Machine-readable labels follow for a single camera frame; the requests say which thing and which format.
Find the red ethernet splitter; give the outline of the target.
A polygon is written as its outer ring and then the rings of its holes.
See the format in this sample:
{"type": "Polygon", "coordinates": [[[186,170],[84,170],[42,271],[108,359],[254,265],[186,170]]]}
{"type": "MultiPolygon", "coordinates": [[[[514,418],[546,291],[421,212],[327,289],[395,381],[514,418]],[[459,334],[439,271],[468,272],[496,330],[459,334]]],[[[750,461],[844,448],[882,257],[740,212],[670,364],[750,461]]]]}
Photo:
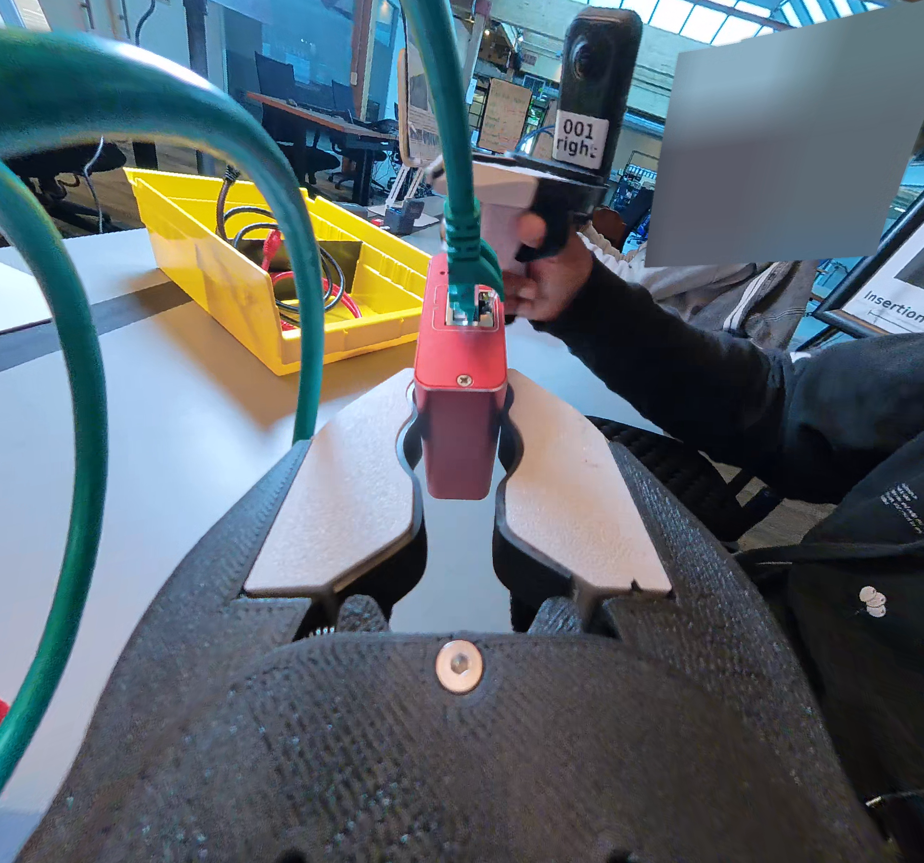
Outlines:
{"type": "Polygon", "coordinates": [[[414,361],[418,413],[428,490],[433,498],[476,501],[490,491],[507,393],[503,307],[483,285],[470,292],[475,319],[449,304],[448,259],[428,266],[414,361]]]}

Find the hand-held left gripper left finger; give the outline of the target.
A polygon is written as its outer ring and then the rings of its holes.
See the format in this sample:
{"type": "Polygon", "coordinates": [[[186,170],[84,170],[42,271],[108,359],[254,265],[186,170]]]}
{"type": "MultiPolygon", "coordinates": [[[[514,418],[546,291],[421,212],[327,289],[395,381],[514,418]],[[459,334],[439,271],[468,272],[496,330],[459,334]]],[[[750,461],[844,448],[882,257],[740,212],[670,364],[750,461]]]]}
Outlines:
{"type": "Polygon", "coordinates": [[[244,583],[249,596],[401,600],[420,582],[422,494],[401,445],[412,382],[399,371],[318,430],[244,583]]]}

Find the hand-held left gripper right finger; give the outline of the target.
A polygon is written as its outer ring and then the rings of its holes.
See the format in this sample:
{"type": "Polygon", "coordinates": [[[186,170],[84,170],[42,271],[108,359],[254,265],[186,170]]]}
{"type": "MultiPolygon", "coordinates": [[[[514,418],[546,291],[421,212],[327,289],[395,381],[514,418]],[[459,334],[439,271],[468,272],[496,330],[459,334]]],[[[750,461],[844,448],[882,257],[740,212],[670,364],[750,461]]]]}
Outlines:
{"type": "Polygon", "coordinates": [[[621,596],[671,598],[674,586],[610,446],[583,414],[508,372],[498,456],[492,563],[514,628],[550,598],[584,622],[621,596]]]}

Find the black office chair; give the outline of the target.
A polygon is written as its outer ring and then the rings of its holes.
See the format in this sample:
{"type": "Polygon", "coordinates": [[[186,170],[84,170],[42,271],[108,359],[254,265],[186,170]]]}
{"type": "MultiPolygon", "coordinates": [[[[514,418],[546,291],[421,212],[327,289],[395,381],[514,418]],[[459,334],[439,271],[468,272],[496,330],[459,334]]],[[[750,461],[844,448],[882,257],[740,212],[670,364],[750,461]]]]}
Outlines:
{"type": "Polygon", "coordinates": [[[5,157],[4,163],[38,199],[52,219],[90,234],[121,231],[110,214],[103,210],[93,186],[93,172],[121,169],[127,156],[114,143],[103,138],[97,144],[68,146],[60,149],[5,157]],[[94,207],[70,201],[66,191],[85,183],[94,207]]]}

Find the wooden background desk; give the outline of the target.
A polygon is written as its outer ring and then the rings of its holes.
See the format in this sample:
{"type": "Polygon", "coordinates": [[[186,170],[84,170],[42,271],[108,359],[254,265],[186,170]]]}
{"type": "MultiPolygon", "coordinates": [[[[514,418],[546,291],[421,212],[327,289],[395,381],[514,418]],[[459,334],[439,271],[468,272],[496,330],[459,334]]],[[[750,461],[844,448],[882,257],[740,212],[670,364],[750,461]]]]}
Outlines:
{"type": "Polygon", "coordinates": [[[269,95],[247,92],[246,96],[262,107],[274,109],[296,119],[308,129],[320,131],[329,137],[332,135],[333,141],[342,143],[348,151],[360,152],[359,170],[354,176],[353,202],[363,206],[370,204],[373,161],[367,153],[384,152],[397,145],[398,135],[395,132],[367,128],[312,109],[294,106],[269,95]]]}

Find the framed black white poster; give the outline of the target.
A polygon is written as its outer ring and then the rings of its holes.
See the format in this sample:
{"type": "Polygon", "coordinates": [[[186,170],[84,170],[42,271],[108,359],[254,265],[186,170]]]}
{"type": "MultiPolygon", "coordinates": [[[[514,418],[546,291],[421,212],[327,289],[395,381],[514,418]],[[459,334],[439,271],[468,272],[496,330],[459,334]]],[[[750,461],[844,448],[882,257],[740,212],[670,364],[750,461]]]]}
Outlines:
{"type": "Polygon", "coordinates": [[[922,333],[923,195],[913,188],[875,253],[851,262],[821,262],[805,323],[797,327],[791,349],[807,352],[849,338],[922,333]]]}

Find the person's right forearm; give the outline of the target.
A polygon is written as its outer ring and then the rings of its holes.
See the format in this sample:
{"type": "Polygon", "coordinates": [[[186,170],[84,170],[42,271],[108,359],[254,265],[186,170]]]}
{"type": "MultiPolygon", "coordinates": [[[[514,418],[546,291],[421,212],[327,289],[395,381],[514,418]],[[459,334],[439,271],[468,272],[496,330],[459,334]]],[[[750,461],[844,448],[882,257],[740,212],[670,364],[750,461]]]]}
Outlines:
{"type": "Polygon", "coordinates": [[[664,432],[784,496],[837,502],[883,458],[845,361],[689,326],[596,260],[564,312],[531,323],[664,432]]]}

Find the dark steel column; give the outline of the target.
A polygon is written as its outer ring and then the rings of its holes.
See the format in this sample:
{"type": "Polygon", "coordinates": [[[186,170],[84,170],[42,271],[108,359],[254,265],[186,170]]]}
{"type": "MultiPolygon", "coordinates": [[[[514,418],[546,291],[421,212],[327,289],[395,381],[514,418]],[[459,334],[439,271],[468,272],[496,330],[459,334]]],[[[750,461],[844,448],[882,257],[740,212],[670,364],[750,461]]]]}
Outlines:
{"type": "Polygon", "coordinates": [[[209,79],[206,34],[206,0],[182,0],[185,15],[191,71],[209,79]]]}

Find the brown notice board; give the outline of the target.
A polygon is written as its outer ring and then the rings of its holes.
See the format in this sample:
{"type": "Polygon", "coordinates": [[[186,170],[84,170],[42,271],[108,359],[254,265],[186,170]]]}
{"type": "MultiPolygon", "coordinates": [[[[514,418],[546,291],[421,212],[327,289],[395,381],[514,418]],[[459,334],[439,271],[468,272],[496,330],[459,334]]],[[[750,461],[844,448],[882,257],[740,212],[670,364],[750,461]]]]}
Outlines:
{"type": "Polygon", "coordinates": [[[530,88],[491,79],[478,147],[491,153],[514,151],[522,136],[531,99],[530,88]]]}

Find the yellow plastic bin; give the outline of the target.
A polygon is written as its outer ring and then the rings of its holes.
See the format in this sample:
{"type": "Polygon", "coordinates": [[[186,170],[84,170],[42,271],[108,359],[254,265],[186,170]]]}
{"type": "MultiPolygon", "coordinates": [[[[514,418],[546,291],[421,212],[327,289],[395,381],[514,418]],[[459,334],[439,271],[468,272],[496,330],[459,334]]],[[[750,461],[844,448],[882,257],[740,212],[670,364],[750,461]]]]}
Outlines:
{"type": "MultiPolygon", "coordinates": [[[[275,302],[287,292],[293,304],[294,283],[276,290],[275,275],[217,235],[221,180],[140,168],[125,174],[159,269],[274,374],[297,372],[300,333],[282,323],[275,302]]],[[[302,195],[318,241],[362,241],[349,290],[345,283],[360,315],[343,303],[325,314],[324,363],[414,342],[431,257],[340,203],[302,195]]],[[[242,240],[268,235],[258,229],[242,240]]]]}

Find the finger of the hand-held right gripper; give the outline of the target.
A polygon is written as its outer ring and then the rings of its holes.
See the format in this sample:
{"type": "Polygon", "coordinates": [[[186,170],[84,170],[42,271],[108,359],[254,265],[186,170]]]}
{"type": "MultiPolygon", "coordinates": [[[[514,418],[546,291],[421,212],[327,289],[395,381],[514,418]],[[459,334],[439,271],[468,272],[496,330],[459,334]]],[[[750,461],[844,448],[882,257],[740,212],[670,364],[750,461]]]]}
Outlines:
{"type": "Polygon", "coordinates": [[[494,251],[502,272],[521,273],[515,256],[520,247],[518,220],[533,206],[537,172],[510,162],[472,159],[473,185],[479,201],[480,235],[494,251]]]}

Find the instruction sheet stand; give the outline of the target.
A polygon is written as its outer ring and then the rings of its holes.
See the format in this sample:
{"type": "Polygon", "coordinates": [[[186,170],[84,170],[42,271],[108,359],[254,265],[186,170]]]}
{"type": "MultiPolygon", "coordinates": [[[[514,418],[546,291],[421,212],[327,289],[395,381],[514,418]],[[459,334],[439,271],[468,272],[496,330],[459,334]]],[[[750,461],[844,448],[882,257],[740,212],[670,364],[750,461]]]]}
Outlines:
{"type": "Polygon", "coordinates": [[[428,169],[443,152],[422,57],[410,41],[398,56],[397,142],[400,166],[385,203],[387,209],[415,198],[428,169]]]}

